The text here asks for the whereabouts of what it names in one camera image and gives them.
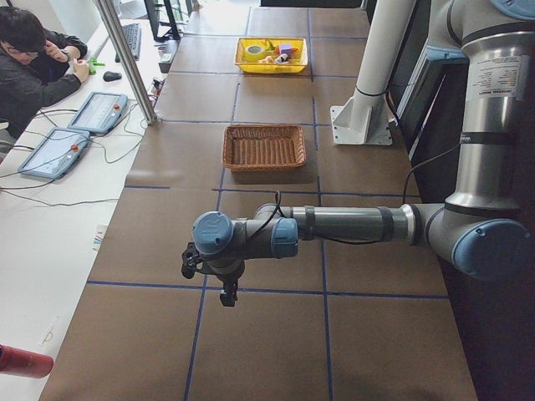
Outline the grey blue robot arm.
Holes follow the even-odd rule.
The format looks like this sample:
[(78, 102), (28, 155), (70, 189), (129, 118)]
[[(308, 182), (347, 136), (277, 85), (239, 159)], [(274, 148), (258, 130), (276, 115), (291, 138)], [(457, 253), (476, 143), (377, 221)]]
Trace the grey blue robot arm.
[(439, 204), (398, 208), (260, 206), (253, 218), (200, 215), (182, 255), (182, 275), (213, 275), (221, 302), (237, 300), (249, 259), (295, 256), (316, 238), (350, 245), (405, 240), (427, 245), (458, 271), (492, 281), (534, 261), (534, 237), (517, 221), (511, 194), (518, 126), (534, 72), (531, 1), (434, 1), (429, 58), (469, 63), (456, 188)]

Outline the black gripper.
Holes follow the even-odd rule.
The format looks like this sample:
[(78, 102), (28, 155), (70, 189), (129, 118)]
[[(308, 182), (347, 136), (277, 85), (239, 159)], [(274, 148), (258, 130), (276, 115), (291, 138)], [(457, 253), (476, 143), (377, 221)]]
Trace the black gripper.
[(224, 307), (234, 307), (237, 301), (238, 281), (243, 272), (233, 272), (231, 274), (220, 275), (218, 279), (222, 282), (220, 301)]

